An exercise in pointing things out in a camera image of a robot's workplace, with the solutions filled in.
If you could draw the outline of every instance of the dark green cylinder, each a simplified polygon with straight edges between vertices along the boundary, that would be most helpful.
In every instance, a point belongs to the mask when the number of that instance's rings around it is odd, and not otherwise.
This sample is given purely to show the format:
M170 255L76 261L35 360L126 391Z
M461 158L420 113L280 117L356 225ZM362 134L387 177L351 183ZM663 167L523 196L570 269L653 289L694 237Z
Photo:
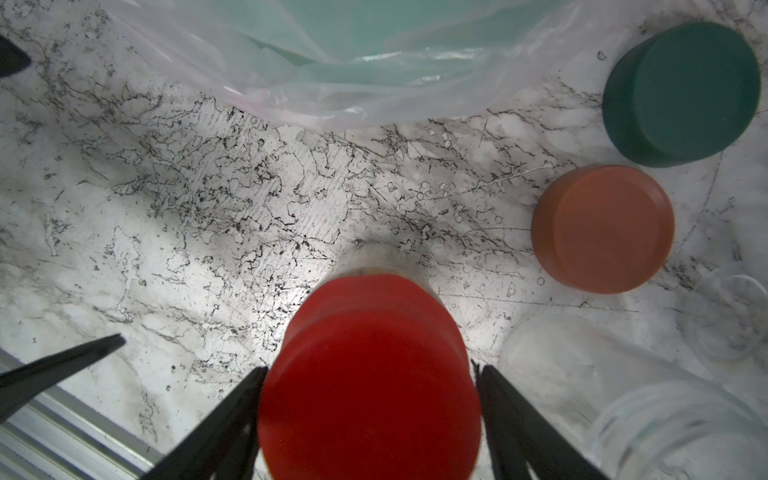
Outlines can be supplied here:
M730 28L696 22L641 43L618 62L603 119L625 157L672 167L731 145L759 99L760 68L746 41Z

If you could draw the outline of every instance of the black object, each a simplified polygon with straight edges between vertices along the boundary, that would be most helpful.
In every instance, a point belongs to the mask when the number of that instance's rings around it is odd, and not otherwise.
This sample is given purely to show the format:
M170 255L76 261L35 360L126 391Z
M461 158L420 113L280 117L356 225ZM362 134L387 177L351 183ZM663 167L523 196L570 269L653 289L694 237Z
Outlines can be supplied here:
M178 447L142 480L251 480L259 452L257 414L267 367L248 374Z
M499 371L475 365L488 447L496 480L608 480L523 398Z
M123 345L125 339L122 336L107 336L0 374L0 423L43 390L98 362Z
M19 73L31 63L29 55L0 35L0 78Z

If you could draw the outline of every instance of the red cylinder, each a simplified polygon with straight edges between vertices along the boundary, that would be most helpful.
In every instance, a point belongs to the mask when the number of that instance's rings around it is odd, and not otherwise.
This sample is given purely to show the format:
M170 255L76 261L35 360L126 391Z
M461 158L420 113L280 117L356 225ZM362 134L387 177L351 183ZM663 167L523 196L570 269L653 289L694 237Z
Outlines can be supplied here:
M481 413L453 318L384 273L331 280L299 308L258 423L276 480L466 480Z

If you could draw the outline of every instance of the table surface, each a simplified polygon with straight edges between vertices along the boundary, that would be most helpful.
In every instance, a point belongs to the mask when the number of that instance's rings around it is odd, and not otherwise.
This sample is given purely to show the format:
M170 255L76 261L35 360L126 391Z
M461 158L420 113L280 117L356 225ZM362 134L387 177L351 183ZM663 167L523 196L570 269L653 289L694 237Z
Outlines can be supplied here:
M521 321L568 312L712 378L675 305L702 265L740 255L727 179L768 146L764 0L668 2L473 117L325 134L158 74L95 0L6 0L0 15L33 59L0 81L0 347L30 361L121 333L123 349L62 386L162 452L274 360L308 292L364 241L412 255L478 362L495 363ZM651 281L613 296L562 286L533 254L534 206L573 168L631 164L602 124L605 80L631 46L692 18L754 47L758 114L722 154L643 169L677 222ZM484 454L475 478L491 477Z

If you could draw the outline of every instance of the orange cup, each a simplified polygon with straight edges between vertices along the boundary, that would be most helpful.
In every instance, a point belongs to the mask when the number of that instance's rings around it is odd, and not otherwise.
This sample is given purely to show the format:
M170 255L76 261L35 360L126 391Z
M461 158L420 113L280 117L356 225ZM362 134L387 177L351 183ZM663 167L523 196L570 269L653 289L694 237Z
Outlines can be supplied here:
M664 265L674 212L647 174L595 165L568 172L544 192L531 236L541 266L558 282L590 293L623 293Z

